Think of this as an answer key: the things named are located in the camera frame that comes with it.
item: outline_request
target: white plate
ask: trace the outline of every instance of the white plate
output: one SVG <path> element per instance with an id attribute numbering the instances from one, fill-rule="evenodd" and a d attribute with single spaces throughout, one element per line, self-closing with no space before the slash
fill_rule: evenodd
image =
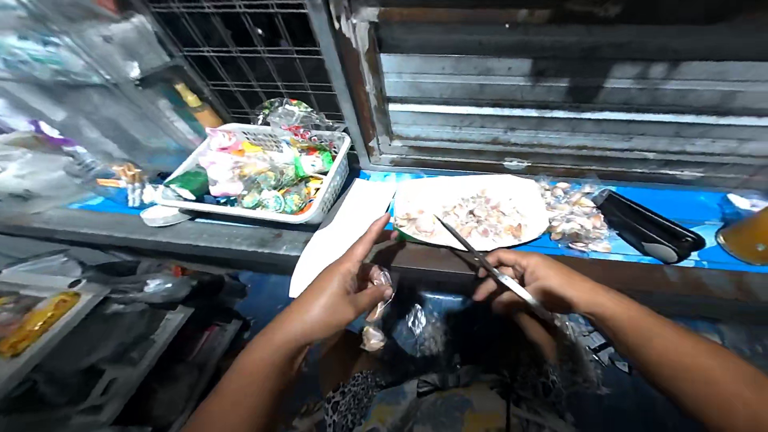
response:
<path id="1" fill-rule="evenodd" d="M 511 174 L 463 175 L 455 177 L 417 178 L 398 184 L 395 193 L 395 216 L 423 210 L 427 214 L 442 213 L 443 206 L 468 198 L 482 189 L 499 199 L 510 199 L 523 216 L 523 233 L 519 240 L 506 238 L 473 238 L 469 241 L 478 251 L 492 251 L 534 240 L 549 228 L 544 199 L 535 181 Z M 440 244 L 466 251 L 439 222 L 431 237 L 405 232 L 425 243 Z"/>

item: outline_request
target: scissor blade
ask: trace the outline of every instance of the scissor blade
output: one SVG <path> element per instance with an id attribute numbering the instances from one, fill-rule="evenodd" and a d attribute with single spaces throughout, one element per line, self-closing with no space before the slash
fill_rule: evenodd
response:
<path id="1" fill-rule="evenodd" d="M 477 252 L 477 250 L 475 250 L 475 248 L 473 248 L 472 245 L 469 244 L 469 242 L 465 238 L 463 238 L 462 235 L 459 234 L 451 225 L 446 224 L 441 218 L 438 218 L 437 215 L 435 215 L 435 218 L 437 218 L 440 224 L 444 226 L 449 233 L 451 233 L 453 238 L 455 238 L 459 243 L 461 243 L 462 246 L 464 246 L 464 248 L 466 248 L 467 251 L 470 251 L 475 256 L 475 258 L 477 258 L 477 260 L 480 261 L 480 264 L 485 268 L 485 270 L 487 270 L 490 273 L 493 273 L 496 271 L 496 268 L 493 267 L 491 263 L 487 262 L 485 260 L 485 257 L 483 257 L 480 254 L 480 252 Z"/>

